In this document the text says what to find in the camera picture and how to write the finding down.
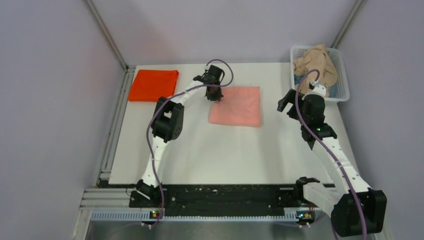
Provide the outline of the pink t shirt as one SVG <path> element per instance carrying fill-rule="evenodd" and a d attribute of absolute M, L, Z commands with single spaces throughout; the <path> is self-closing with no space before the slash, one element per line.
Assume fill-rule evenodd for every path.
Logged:
<path fill-rule="evenodd" d="M 222 89 L 223 97 L 210 110 L 208 122 L 215 125 L 254 127 L 262 124 L 261 90 L 258 86 Z"/>

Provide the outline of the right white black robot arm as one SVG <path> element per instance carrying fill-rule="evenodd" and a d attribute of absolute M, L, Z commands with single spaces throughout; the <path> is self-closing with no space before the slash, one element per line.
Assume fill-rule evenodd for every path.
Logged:
<path fill-rule="evenodd" d="M 371 187 L 344 153 L 334 129 L 325 121 L 326 101 L 318 94 L 304 95 L 294 89 L 278 101 L 282 112 L 300 123 L 302 139 L 323 164 L 336 191 L 327 189 L 314 177 L 301 177 L 295 183 L 293 200 L 299 206 L 313 203 L 330 217 L 340 237 L 380 233 L 383 230 L 387 196 Z"/>

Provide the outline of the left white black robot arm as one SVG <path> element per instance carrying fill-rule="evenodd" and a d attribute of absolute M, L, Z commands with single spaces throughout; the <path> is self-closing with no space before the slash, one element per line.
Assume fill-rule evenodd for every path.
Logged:
<path fill-rule="evenodd" d="M 160 202 L 160 161 L 169 142 L 176 140 L 182 133 L 185 107 L 189 101 L 201 97 L 206 97 L 209 101 L 219 101 L 223 97 L 221 82 L 224 76 L 224 70 L 208 64 L 204 73 L 195 76 L 181 92 L 158 99 L 146 131 L 150 151 L 147 167 L 135 187 L 147 206 L 154 207 Z"/>

